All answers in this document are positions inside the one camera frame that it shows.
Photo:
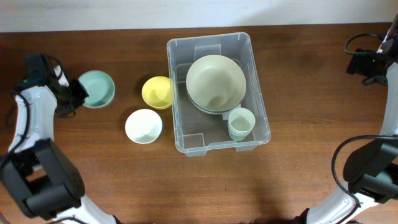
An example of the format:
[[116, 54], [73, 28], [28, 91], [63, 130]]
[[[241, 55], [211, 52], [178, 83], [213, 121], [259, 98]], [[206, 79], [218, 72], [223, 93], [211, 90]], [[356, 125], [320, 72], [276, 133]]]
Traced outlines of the grey plastic cup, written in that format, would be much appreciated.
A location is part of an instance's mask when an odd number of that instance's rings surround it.
[[231, 125], [228, 125], [228, 131], [233, 136], [247, 136], [251, 133], [252, 129], [249, 129], [248, 131], [238, 131], [234, 129]]

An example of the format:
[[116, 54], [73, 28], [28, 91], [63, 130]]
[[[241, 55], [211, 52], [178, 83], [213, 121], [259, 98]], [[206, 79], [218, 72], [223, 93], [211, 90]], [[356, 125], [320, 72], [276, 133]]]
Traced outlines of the cream plate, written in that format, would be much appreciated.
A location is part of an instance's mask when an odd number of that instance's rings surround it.
[[225, 111], [244, 99], [246, 78], [241, 67], [230, 58], [206, 55], [188, 69], [186, 88], [200, 106]]

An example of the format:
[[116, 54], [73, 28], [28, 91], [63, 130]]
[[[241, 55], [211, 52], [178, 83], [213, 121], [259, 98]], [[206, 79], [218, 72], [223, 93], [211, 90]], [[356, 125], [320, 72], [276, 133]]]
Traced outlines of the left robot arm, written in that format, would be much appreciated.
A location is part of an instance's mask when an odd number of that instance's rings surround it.
[[23, 214], [50, 223], [119, 223], [85, 193], [78, 169], [55, 144], [56, 116], [75, 114], [89, 96], [77, 79], [55, 68], [55, 57], [24, 59], [27, 75], [12, 91], [17, 104], [14, 138], [1, 157], [1, 183]]

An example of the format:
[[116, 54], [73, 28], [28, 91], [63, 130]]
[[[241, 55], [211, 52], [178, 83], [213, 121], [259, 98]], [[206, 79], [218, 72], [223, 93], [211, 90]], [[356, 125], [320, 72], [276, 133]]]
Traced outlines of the beige plate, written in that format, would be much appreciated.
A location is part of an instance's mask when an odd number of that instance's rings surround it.
[[195, 105], [199, 110], [201, 110], [202, 112], [208, 113], [208, 114], [213, 114], [213, 115], [218, 115], [218, 114], [225, 114], [225, 113], [229, 113], [230, 111], [232, 111], [233, 109], [236, 108], [241, 108], [241, 103], [243, 101], [240, 101], [239, 104], [237, 104], [236, 106], [232, 107], [231, 109], [225, 110], [225, 111], [212, 111], [212, 110], [208, 110], [202, 106], [200, 106], [199, 104], [197, 104], [193, 98], [189, 95], [189, 93], [187, 93], [188, 95], [188, 99], [193, 103], [193, 105]]

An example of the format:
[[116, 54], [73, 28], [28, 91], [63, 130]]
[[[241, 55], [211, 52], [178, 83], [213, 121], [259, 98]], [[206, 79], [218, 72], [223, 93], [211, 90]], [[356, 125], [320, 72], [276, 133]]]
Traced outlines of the cream plastic cup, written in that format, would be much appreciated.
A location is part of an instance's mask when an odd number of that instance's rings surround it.
[[250, 132], [256, 123], [254, 114], [246, 108], [233, 110], [228, 117], [229, 128], [239, 134]]

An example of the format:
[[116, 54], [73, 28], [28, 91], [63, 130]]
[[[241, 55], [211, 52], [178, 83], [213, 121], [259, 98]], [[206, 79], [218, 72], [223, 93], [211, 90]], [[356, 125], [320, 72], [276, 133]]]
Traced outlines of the mint green bowl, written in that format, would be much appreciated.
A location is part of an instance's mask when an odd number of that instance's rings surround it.
[[78, 81], [88, 93], [83, 106], [90, 109], [104, 108], [108, 106], [114, 96], [116, 87], [113, 79], [105, 72], [91, 70], [82, 74]]

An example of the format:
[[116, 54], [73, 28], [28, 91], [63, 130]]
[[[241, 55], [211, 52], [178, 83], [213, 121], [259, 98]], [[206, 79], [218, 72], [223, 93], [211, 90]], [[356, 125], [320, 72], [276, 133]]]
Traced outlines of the green plastic cup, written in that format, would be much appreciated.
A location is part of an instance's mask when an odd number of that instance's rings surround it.
[[229, 132], [229, 136], [234, 141], [242, 141], [243, 139], [245, 139], [247, 137], [247, 134], [235, 134], [235, 133]]

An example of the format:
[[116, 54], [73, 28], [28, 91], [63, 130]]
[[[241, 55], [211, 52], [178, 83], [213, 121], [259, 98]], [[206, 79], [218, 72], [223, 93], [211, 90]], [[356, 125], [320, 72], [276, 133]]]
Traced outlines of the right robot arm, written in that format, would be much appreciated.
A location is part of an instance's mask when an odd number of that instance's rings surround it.
[[[394, 20], [376, 51], [345, 50], [352, 56], [347, 73], [360, 74], [363, 85], [387, 85], [384, 121], [378, 135], [362, 135], [343, 141], [331, 160], [331, 173], [337, 189], [316, 207], [308, 208], [293, 223], [353, 223], [364, 210], [397, 199], [397, 21]], [[336, 159], [349, 143], [367, 140], [345, 162], [344, 181], [336, 174]]]

